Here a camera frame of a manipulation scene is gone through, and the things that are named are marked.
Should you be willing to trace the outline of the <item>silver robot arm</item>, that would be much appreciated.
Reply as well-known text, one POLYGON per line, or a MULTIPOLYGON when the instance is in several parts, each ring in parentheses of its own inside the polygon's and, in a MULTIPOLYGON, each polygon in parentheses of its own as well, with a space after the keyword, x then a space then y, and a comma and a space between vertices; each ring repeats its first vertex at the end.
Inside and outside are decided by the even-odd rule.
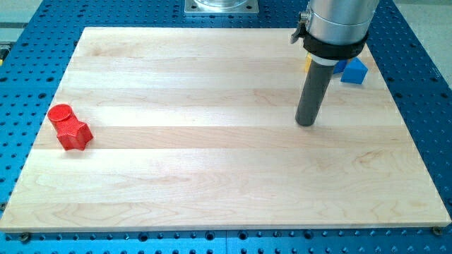
POLYGON ((302 39, 312 59, 323 66, 361 53, 379 0, 311 0, 290 42, 302 39))

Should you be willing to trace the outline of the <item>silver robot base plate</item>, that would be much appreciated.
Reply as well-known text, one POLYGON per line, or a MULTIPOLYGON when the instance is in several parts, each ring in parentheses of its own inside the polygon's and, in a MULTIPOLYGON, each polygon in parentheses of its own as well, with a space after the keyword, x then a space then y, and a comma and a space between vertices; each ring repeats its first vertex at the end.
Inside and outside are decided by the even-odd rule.
POLYGON ((190 14, 258 13, 258 0, 185 0, 184 12, 190 14))

